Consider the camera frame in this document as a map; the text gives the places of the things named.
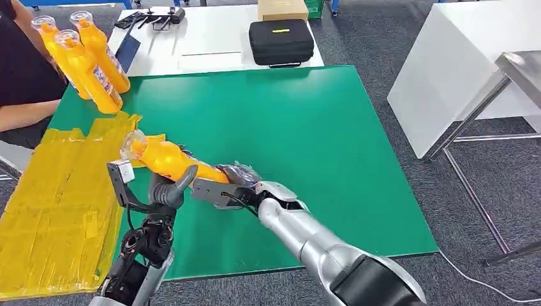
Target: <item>orange juice bottle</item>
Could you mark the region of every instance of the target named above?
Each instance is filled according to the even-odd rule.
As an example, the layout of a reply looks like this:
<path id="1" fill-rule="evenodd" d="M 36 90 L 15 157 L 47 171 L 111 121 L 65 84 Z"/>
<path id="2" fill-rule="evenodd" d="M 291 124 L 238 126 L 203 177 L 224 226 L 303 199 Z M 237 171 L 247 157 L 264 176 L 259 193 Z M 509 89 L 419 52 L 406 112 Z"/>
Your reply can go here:
<path id="1" fill-rule="evenodd" d="M 51 16 L 39 16 L 32 19 L 32 26 L 36 29 L 41 38 L 43 39 L 43 44 L 55 62 L 58 64 L 62 72 L 66 75 L 66 78 L 70 81 L 71 85 L 79 93 L 79 96 L 82 99 L 90 100 L 88 92 L 84 88 L 82 82 L 79 80 L 79 77 L 70 67 L 68 63 L 68 58 L 66 57 L 66 52 L 64 48 L 59 46 L 54 40 L 54 35 L 58 33 L 58 28 L 56 27 L 56 22 Z"/>
<path id="2" fill-rule="evenodd" d="M 75 24 L 85 48 L 96 57 L 98 66 L 121 94 L 130 89 L 130 80 L 122 69 L 119 61 L 107 45 L 107 36 L 101 32 L 92 20 L 92 14 L 87 11 L 76 11 L 71 14 L 70 21 Z"/>
<path id="3" fill-rule="evenodd" d="M 117 113 L 122 108 L 122 99 L 111 86 L 107 76 L 98 66 L 96 58 L 86 50 L 74 30 L 62 30 L 55 35 L 56 42 L 64 48 L 68 63 L 79 76 L 98 110 L 102 113 Z"/>
<path id="4" fill-rule="evenodd" d="M 220 169 L 198 161 L 181 151 L 179 146 L 172 142 L 148 138 L 138 129 L 126 136 L 121 148 L 121 156 L 124 159 L 138 159 L 152 172 L 175 182 L 189 166 L 197 164 L 195 177 L 229 183 L 227 176 Z"/>

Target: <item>gray carpet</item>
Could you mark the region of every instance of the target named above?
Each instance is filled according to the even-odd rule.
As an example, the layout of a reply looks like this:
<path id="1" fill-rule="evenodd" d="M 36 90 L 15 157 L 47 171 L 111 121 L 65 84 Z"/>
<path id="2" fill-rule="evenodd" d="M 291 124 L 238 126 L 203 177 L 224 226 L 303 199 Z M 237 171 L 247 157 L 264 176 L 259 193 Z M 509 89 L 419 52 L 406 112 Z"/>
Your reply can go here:
<path id="1" fill-rule="evenodd" d="M 464 192 L 447 160 L 415 158 L 386 101 L 393 81 L 430 10 L 430 0 L 343 0 L 337 17 L 325 8 L 312 30 L 326 65 L 353 64 L 374 104 L 387 136 L 415 193 L 433 235 L 446 255 L 468 275 L 488 282 L 515 298 L 539 297 L 539 254 L 488 268 L 481 259 L 499 254 L 496 242 Z M 243 4 L 242 0 L 209 0 Z M 170 5 L 152 1 L 152 5 Z M 107 34 L 120 12 L 88 8 Z M 43 8 L 68 27 L 73 8 Z M 332 99 L 332 88 L 329 88 Z M 530 131 L 522 119 L 482 120 L 470 134 Z M 540 145 L 535 140 L 455 144 L 451 148 L 479 198 L 485 203 L 511 247 L 539 239 L 541 215 Z M 0 185 L 0 203 L 12 185 Z M 512 305 L 496 293 L 463 279 L 439 255 L 399 258 L 421 284 L 431 305 Z M 3 305 L 86 305 L 91 295 L 58 296 L 6 302 Z M 304 270 L 220 279 L 166 282 L 151 305 L 326 305 L 318 285 Z"/>

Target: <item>black case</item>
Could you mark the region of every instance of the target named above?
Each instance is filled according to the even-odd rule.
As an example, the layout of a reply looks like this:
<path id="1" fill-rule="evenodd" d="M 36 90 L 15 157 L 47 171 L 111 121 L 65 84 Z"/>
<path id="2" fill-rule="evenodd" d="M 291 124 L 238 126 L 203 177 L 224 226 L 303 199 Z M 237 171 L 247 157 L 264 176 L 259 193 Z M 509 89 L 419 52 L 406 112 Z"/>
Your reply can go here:
<path id="1" fill-rule="evenodd" d="M 300 64 L 314 55 L 314 39 L 301 19 L 252 22 L 249 38 L 257 65 Z"/>

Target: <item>white desk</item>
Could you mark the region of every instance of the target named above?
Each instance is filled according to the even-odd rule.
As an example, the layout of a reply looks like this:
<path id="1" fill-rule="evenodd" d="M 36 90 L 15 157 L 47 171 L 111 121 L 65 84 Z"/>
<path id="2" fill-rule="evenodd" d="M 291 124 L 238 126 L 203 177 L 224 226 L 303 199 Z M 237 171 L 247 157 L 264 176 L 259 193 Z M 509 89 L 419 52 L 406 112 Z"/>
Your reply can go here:
<path id="1" fill-rule="evenodd" d="M 151 8 L 152 11 L 165 12 L 168 9 Z M 131 35 L 141 42 L 141 46 L 127 71 L 128 76 L 268 68 L 255 64 L 249 45 L 248 29 L 250 23 L 258 21 L 257 5 L 184 9 L 184 20 L 169 31 L 153 31 L 152 25 L 137 29 L 136 25 Z M 146 10 L 124 10 L 119 19 L 135 11 Z M 113 53 L 126 31 L 116 27 L 113 30 L 109 39 Z M 317 66 L 323 66 L 323 60 L 315 45 L 314 56 L 301 67 Z"/>
<path id="2" fill-rule="evenodd" d="M 540 13 L 539 0 L 433 5 L 387 96 L 418 158 L 494 88 L 502 52 L 541 50 Z M 479 119 L 522 116 L 536 128 L 539 115 L 512 84 Z"/>

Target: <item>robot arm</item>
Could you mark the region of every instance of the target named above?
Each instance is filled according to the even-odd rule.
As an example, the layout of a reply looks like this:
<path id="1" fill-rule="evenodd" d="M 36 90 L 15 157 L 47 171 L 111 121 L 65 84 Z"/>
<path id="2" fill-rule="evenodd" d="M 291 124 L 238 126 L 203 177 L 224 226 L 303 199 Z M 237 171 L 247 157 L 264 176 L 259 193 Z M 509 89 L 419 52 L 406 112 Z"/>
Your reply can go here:
<path id="1" fill-rule="evenodd" d="M 426 304 L 423 290 L 401 266 L 345 243 L 320 224 L 295 193 L 279 183 L 262 181 L 249 167 L 220 166 L 234 184 L 194 179 L 196 166 L 188 168 L 176 183 L 156 175 L 149 190 L 150 205 L 138 202 L 126 185 L 133 179 L 129 162 L 110 163 L 108 167 L 120 205 L 144 212 L 147 218 L 124 237 L 101 296 L 95 297 L 91 306 L 147 305 L 173 261 L 172 226 L 183 203 L 183 191 L 190 183 L 192 198 L 210 202 L 218 209 L 245 208 L 259 218 L 322 285 L 331 305 Z M 137 254 L 149 263 L 139 263 Z"/>
<path id="2" fill-rule="evenodd" d="M 127 185 L 135 178 L 129 161 L 108 163 L 107 168 L 119 204 L 127 210 L 131 229 L 122 239 L 120 254 L 103 281 L 100 295 L 92 299 L 90 306 L 147 306 L 173 263 L 173 225 L 197 166 L 188 167 L 177 182 L 153 175 L 150 205 L 139 202 Z M 137 229 L 131 224 L 130 210 L 146 214 Z M 139 262 L 137 256 L 148 262 Z"/>
<path id="3" fill-rule="evenodd" d="M 331 305 L 425 305 L 423 291 L 406 270 L 343 242 L 286 187 L 259 182 L 256 191 L 273 195 L 259 204 L 259 220 L 320 281 Z"/>
<path id="4" fill-rule="evenodd" d="M 426 304 L 423 290 L 404 268 L 391 259 L 375 256 L 343 242 L 320 224 L 287 187 L 276 182 L 259 181 L 259 176 L 250 173 L 251 169 L 243 170 L 243 165 L 225 167 L 222 166 L 222 170 L 228 177 L 241 184 L 222 184 L 196 178 L 192 198 L 209 201 L 219 209 L 251 209 L 319 281 L 331 305 Z"/>

